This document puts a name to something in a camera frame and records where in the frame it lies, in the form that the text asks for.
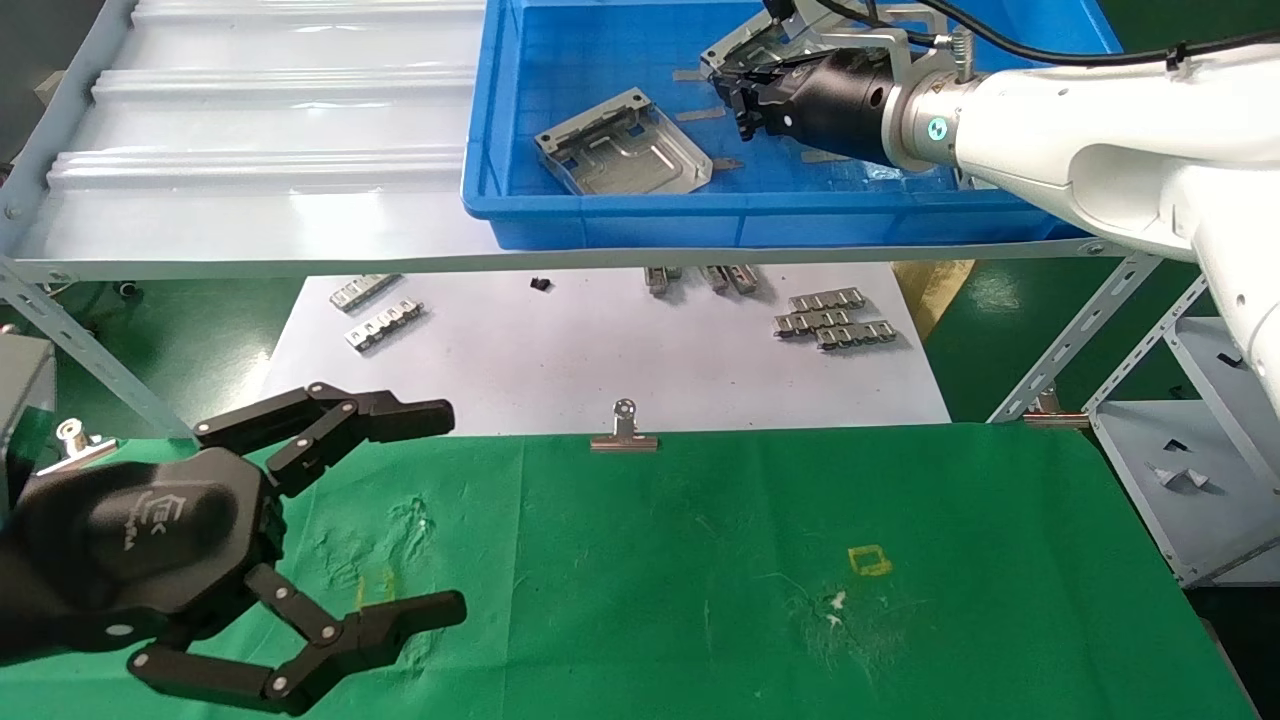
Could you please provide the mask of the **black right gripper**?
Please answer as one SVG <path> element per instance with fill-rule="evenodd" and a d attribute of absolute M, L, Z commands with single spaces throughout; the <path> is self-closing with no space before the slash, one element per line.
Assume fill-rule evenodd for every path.
<path fill-rule="evenodd" d="M 891 163 L 882 126 L 892 91 L 884 50 L 840 47 L 716 70 L 718 97 L 735 97 L 741 141 L 759 133 L 783 136 L 809 149 L 879 165 Z"/>

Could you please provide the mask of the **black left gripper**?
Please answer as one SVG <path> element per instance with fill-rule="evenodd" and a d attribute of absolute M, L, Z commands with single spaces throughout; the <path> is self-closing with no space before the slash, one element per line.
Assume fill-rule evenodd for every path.
<path fill-rule="evenodd" d="M 276 497 L 293 498 L 364 442 L 445 436 L 447 400 L 325 383 L 198 421 L 204 451 L 175 462 L 109 462 L 38 478 L 3 524 L 4 665 L 157 639 L 131 674 L 182 700 L 298 717 L 347 676 L 390 666 L 413 635 L 456 626 L 443 591 L 333 618 L 271 565 L 284 553 Z M 265 473 L 243 456 L 279 445 Z M 279 667 L 191 653 L 255 601 L 303 638 Z"/>

